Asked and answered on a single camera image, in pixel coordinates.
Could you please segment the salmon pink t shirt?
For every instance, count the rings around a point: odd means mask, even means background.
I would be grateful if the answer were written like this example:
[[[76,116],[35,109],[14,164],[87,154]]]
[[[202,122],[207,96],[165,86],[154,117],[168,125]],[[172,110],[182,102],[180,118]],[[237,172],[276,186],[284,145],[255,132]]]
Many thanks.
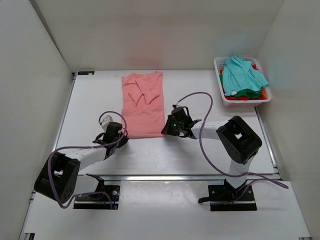
[[[158,138],[165,126],[163,73],[132,73],[121,78],[123,107],[130,139]]]

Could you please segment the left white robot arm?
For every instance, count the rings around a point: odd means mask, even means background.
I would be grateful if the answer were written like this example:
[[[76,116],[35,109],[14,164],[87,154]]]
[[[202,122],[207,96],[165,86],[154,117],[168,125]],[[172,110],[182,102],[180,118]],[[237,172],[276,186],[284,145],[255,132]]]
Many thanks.
[[[78,196],[91,196],[99,199],[105,193],[102,179],[88,173],[77,182],[79,172],[97,162],[112,156],[116,149],[129,140],[128,131],[121,123],[100,122],[104,132],[100,133],[90,146],[64,146],[50,153],[40,174],[35,180],[35,192],[56,201],[63,209],[69,207]]]

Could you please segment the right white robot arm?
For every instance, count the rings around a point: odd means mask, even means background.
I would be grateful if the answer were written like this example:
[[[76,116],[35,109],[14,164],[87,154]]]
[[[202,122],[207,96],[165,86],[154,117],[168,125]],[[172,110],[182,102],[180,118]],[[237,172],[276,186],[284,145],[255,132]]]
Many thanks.
[[[261,138],[240,116],[225,121],[193,120],[186,106],[171,111],[161,134],[221,141],[231,158],[229,172],[224,180],[224,195],[229,200],[236,200],[242,195],[250,164],[262,146]]]

